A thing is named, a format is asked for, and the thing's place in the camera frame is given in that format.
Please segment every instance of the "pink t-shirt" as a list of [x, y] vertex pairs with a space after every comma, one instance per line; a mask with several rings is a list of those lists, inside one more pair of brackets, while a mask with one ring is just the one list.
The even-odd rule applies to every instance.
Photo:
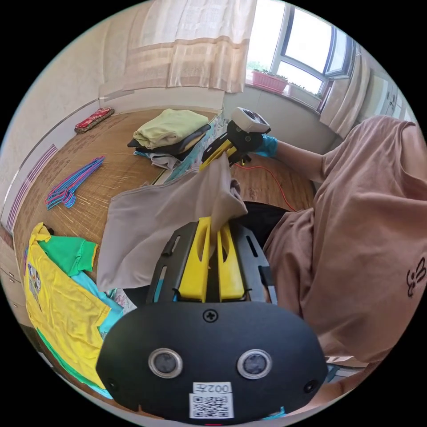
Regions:
[[427, 182], [402, 166], [402, 130], [376, 116], [323, 156], [311, 209], [287, 213], [265, 252], [278, 303], [315, 331], [325, 356], [382, 360], [427, 283]]

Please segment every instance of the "beige cloth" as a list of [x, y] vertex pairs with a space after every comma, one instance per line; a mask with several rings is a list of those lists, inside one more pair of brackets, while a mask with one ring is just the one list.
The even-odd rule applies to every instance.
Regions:
[[314, 208], [285, 214], [266, 243], [279, 305], [304, 318], [325, 356], [382, 360], [426, 287], [427, 182], [401, 164], [411, 125], [356, 126], [323, 157]]
[[225, 153], [200, 172], [192, 170], [167, 184], [148, 185], [113, 197], [98, 258], [98, 289], [149, 285], [175, 230], [210, 216], [215, 242], [216, 232], [228, 220], [246, 213]]

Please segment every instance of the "camera lens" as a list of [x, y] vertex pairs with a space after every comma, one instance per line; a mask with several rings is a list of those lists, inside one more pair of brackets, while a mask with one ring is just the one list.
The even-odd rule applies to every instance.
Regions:
[[151, 371], [161, 378], [175, 378], [182, 371], [182, 359], [169, 348], [158, 348], [148, 358]]
[[271, 370], [271, 357], [264, 350], [249, 350], [243, 353], [238, 362], [237, 370], [243, 378], [259, 379]]

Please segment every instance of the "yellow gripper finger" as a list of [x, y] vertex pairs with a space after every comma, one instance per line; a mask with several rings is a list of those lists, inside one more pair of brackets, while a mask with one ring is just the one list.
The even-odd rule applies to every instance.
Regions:
[[221, 157], [223, 152], [227, 152], [230, 157], [237, 151], [237, 148], [227, 139], [225, 140], [201, 165], [199, 170], [203, 170], [210, 162]]
[[179, 285], [181, 298], [206, 301], [211, 218], [200, 218]]
[[218, 231], [218, 277], [221, 302], [244, 296], [245, 289], [228, 223]]

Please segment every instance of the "yellow t-shirt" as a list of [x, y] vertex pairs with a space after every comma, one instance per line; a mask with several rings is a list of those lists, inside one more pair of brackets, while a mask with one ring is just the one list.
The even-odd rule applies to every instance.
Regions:
[[66, 363], [104, 388], [95, 370], [103, 343], [98, 327], [111, 308], [49, 259], [38, 243], [49, 237], [40, 223], [29, 240], [24, 277], [28, 316]]

